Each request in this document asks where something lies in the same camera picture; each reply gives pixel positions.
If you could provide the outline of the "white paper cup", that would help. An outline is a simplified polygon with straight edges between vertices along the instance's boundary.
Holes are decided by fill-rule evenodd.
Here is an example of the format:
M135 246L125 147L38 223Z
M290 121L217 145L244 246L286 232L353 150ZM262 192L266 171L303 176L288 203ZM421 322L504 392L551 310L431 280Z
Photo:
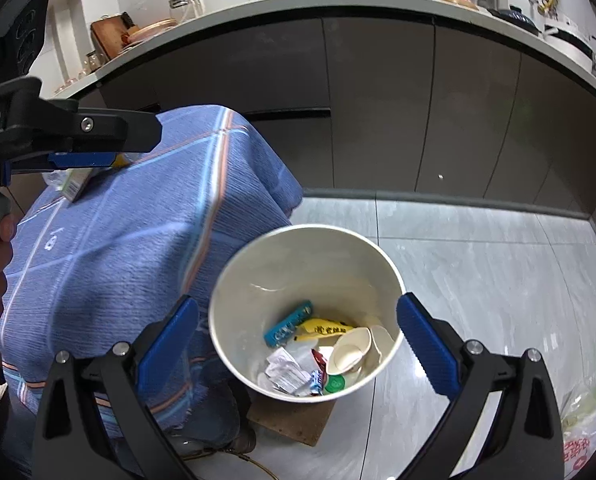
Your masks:
M371 373L386 360L394 345L394 340L383 326L353 328L334 344L326 373L345 375L353 370Z

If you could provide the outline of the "green bottle cap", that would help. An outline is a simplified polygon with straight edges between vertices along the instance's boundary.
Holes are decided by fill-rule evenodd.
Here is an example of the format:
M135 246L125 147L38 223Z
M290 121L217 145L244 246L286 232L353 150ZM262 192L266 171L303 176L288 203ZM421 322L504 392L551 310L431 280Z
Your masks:
M328 375L324 390L327 393L337 393L345 389L345 377L342 375Z

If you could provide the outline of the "white paper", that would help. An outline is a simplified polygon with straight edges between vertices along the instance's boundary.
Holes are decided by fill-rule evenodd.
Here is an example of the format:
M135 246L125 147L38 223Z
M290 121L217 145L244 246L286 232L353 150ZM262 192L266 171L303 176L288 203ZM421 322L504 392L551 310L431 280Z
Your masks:
M257 384L291 396L308 396L311 376L286 349L277 348L267 357L266 368L258 374Z

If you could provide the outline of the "blue candy wrapper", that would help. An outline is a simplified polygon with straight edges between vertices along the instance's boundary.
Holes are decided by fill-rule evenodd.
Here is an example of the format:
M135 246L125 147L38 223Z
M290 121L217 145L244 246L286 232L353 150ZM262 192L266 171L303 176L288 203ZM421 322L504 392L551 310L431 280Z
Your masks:
M278 323L273 325L263 336L265 344L269 348L276 348L284 344L296 333L298 326L313 314L313 304L307 300L295 307L289 315L285 316Z

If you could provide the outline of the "yellow snack wrapper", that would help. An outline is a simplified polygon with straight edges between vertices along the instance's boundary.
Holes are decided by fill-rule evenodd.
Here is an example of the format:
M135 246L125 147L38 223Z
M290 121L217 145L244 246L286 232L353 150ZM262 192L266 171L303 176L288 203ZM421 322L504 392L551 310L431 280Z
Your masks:
M309 318L296 330L294 341L315 340L338 337L351 332L353 326L341 322L325 320L325 318Z

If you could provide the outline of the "white trash bin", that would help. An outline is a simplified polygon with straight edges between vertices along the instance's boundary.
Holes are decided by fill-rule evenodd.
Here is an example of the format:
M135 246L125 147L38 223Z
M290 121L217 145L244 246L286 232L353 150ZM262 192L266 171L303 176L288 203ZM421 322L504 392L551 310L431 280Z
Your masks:
M397 321L405 286L397 267L373 242L350 230L323 224L286 226L240 249L222 270L209 307L209 329L217 354L239 380L269 398L291 403L334 401L367 385L395 356L404 336ZM312 318L358 327L380 325L395 342L371 373L342 375L345 389L324 390L326 364L342 336L294 341L269 348L264 334L301 302L311 301ZM266 359L286 349L312 374L308 396L267 390L257 384Z

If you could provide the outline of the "white kitchen countertop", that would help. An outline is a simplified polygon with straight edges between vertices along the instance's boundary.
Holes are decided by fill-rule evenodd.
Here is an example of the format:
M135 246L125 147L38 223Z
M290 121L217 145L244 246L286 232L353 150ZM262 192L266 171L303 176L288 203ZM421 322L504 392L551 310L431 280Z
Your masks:
M167 47L177 48L185 40L198 40L202 32L222 35L247 27L255 18L272 21L285 14L289 20L297 20L302 12L345 9L366 11L377 15L377 18L386 18L389 11L393 11L397 18L444 18L450 26L467 27L472 35L497 41L527 53L531 58L548 64L554 70L577 81L582 88L596 96L596 78L543 39L496 18L487 11L472 10L442 0L250 0L162 32L128 50L92 75L66 87L57 96L60 99L80 99L112 78L120 76L122 70L128 70L136 63L145 63L149 54L161 55Z

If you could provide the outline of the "dark kitchen cabinets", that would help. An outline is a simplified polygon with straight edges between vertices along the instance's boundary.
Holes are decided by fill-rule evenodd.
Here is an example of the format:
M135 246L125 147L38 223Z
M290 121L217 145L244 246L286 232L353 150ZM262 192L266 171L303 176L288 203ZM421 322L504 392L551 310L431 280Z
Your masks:
M90 106L243 114L307 188L584 214L596 91L516 41L443 18L312 16L199 32L116 64Z

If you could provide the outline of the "blue plaid tablecloth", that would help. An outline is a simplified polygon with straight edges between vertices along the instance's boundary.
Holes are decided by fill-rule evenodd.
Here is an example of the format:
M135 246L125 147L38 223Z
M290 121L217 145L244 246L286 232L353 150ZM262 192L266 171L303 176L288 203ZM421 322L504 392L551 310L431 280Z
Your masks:
M35 419L59 351L100 356L162 320L179 297L198 316L156 356L139 394L177 444L251 448L246 400L211 342L208 311L223 266L287 226L299 182L246 118L199 105L159 117L162 138L127 167L90 180L78 200L46 190L18 227L6 271L0 355L10 399L2 449L31 465Z

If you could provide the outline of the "glass jar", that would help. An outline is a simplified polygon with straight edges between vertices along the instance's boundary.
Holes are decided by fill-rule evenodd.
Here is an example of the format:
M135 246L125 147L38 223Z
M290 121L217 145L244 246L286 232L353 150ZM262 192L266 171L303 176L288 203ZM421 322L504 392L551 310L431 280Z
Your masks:
M182 24L206 13L203 0L169 0L171 19Z

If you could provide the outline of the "brown cardboard mat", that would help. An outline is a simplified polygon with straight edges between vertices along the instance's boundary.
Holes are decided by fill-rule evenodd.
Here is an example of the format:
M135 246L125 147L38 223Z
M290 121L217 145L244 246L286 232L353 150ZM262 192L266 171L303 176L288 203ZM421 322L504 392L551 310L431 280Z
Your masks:
M315 446L329 421L336 402L289 403L257 396L247 417L251 422L292 441Z

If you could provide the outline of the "black frying pan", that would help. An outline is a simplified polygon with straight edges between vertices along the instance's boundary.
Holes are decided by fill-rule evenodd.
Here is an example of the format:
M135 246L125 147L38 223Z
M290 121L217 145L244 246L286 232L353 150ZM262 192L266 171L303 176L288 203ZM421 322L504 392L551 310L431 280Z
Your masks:
M522 10L517 8L517 6L511 6L509 9L489 8L488 12L495 18L499 18L506 23L515 25L523 29L525 32L530 32L530 34L534 36L540 35L540 29L537 28L537 25L533 23L531 18L528 18L527 15L523 14Z

